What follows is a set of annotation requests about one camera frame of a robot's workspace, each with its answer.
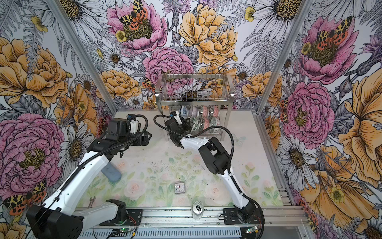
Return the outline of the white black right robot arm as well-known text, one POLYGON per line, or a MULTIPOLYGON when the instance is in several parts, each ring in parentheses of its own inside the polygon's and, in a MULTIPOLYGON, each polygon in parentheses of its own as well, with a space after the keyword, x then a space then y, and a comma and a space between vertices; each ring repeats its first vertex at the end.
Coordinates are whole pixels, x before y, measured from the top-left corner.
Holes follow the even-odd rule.
POLYGON ((196 135, 192 135, 191 119, 185 118, 177 111, 173 111, 169 116, 163 116, 165 121, 164 130, 168 132, 170 140, 175 146, 184 149, 193 149, 199 152, 207 169, 214 175, 218 175, 226 186, 233 205, 237 210, 236 218, 243 224, 250 222, 257 206, 256 202, 245 195, 242 187, 236 181, 236 176, 232 169, 232 158, 234 153, 234 142, 231 143, 231 152, 227 152, 221 142, 216 138, 201 138, 200 135, 210 129, 221 129, 230 138, 231 132, 220 125, 211 126, 196 135))

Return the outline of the green leaf print bowl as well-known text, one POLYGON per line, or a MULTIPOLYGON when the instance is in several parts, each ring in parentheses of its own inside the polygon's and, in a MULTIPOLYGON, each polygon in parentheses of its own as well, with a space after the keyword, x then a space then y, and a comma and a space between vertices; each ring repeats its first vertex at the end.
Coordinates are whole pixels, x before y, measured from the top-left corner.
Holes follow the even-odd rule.
POLYGON ((191 134, 199 133, 201 128, 201 121, 193 117, 191 119, 191 128, 191 134))

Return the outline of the blue floral bowl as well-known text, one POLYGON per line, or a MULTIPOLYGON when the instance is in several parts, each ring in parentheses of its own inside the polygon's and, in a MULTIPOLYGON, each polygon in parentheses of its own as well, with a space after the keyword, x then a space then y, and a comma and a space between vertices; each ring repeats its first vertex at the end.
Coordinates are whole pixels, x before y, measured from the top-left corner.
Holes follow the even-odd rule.
POLYGON ((189 110, 187 106, 181 106, 180 116, 183 116, 183 117, 189 116, 189 110))

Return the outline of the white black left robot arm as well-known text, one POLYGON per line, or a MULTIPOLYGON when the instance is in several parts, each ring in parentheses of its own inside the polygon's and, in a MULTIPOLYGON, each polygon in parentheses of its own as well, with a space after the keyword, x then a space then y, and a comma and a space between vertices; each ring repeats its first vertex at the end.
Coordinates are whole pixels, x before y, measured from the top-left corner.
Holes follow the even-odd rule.
POLYGON ((102 172, 116 179, 118 170, 110 163, 130 146, 146 146, 151 134, 144 115, 129 114, 113 119, 106 133, 87 148, 83 159, 70 176, 41 206, 28 209, 30 232, 38 239, 77 239, 83 231, 103 222, 124 223, 128 218, 126 204, 109 199, 100 206, 76 212, 76 206, 95 177, 102 172))

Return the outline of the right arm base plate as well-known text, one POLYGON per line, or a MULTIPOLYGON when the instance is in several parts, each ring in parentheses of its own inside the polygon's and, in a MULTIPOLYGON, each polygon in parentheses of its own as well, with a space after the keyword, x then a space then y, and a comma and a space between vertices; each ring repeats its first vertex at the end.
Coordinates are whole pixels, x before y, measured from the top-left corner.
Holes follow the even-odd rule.
POLYGON ((260 225, 265 223, 259 208, 255 208, 252 212, 238 208, 224 208, 223 216, 226 225, 260 225))

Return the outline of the green geometric pattern bowl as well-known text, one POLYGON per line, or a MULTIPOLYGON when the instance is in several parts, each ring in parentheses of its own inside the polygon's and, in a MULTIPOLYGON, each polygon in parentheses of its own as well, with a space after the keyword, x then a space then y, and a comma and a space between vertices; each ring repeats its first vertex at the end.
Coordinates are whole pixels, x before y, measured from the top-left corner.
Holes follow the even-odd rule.
POLYGON ((220 119, 217 118, 217 117, 213 117, 210 121, 210 126, 214 127, 210 130, 210 133, 213 133, 213 134, 221 134, 221 129, 220 128, 216 128, 216 126, 220 126, 221 123, 220 123, 220 119))

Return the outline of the black white patterned bowl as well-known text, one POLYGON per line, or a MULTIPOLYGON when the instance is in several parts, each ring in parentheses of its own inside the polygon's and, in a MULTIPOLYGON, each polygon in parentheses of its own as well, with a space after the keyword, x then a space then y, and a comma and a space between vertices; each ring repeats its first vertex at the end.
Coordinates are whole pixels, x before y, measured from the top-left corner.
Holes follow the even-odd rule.
POLYGON ((202 130, 206 130, 207 128, 210 127, 210 120, 209 120, 209 118, 206 118, 206 117, 202 118, 202 125, 201 125, 201 127, 202 127, 202 130))

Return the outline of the purple striped bowl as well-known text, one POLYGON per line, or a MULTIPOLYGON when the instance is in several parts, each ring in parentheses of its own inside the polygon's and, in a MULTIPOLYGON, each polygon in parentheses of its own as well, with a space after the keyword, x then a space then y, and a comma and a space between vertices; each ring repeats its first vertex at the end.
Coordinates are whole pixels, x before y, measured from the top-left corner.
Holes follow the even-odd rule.
POLYGON ((197 118, 197 117, 199 117, 199 114, 200 114, 199 107, 197 107, 197 106, 191 106, 191 108, 190 108, 190 114, 191 114, 191 117, 193 117, 193 118, 197 118))

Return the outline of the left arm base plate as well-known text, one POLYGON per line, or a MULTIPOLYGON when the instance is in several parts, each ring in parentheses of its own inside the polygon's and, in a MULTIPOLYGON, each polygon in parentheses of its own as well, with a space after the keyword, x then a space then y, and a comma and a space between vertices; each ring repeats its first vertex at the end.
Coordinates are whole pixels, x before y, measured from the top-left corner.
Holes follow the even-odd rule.
POLYGON ((142 209, 126 209, 124 212, 118 212, 114 219, 101 223, 100 226, 139 226, 142 214, 142 209))

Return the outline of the black white floral bowl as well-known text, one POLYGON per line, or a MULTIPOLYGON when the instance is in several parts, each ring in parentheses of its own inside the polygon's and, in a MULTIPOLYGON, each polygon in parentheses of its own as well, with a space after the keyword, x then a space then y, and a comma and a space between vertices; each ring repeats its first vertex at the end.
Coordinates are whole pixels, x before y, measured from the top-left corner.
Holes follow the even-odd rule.
POLYGON ((209 117, 210 117, 210 118, 213 118, 213 117, 217 118, 217 117, 219 117, 219 115, 220 115, 220 109, 219 109, 219 106, 211 106, 211 107, 210 107, 210 114, 209 114, 209 117))

